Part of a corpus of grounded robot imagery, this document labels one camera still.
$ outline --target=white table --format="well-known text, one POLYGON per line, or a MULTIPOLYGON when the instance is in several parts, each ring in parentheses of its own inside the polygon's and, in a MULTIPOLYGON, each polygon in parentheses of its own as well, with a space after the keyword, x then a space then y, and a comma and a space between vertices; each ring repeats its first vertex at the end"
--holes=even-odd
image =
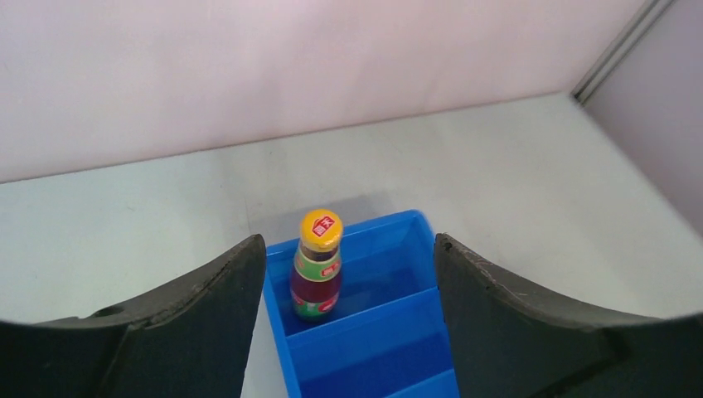
MULTIPOLYGON (((576 299, 658 317, 703 309, 701 239, 551 95, 0 185, 0 318, 87 316, 252 233, 294 238, 316 206, 347 223, 418 208, 576 299)), ((243 396, 284 396, 264 305, 243 396)))

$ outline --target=blue plastic bin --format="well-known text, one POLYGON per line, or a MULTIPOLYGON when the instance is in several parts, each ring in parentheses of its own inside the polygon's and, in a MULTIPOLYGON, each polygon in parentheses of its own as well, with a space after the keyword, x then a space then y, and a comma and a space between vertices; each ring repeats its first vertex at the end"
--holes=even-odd
POLYGON ((458 397, 433 245, 419 211, 347 226, 339 301, 317 324, 293 312, 298 240, 267 249, 264 298, 289 396, 458 397))

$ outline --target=yellow bottle cap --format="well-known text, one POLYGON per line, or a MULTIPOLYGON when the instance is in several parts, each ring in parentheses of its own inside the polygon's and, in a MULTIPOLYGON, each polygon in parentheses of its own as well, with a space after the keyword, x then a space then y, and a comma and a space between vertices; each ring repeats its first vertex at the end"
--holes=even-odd
POLYGON ((327 209, 310 211, 300 223, 300 239, 310 250, 326 252, 339 245, 344 226, 338 215, 327 209))

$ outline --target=green label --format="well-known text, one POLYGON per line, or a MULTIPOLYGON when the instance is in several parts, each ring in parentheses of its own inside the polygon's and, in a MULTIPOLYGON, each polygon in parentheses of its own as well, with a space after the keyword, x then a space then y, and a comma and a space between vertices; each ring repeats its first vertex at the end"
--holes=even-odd
POLYGON ((329 313, 334 304, 337 303, 339 299, 339 293, 335 294, 334 297, 330 298, 324 303, 310 303, 298 297, 292 290, 290 294, 293 296, 293 306, 295 307, 295 313, 301 318, 315 319, 322 315, 329 313))
POLYGON ((339 270, 342 269, 342 260, 339 256, 339 251, 337 251, 330 260, 320 263, 311 261, 303 255, 303 252, 298 247, 298 251, 295 253, 295 269, 300 276, 307 280, 326 282, 339 274, 339 270))

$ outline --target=plastic bottle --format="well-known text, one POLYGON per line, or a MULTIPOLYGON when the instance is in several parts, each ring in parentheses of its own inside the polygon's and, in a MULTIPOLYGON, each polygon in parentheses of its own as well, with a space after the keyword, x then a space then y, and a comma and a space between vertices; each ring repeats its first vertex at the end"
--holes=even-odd
POLYGON ((300 243, 293 260, 290 291, 295 313, 303 320, 324 319, 342 287, 339 243, 344 227, 326 209, 310 211, 300 223, 300 243))

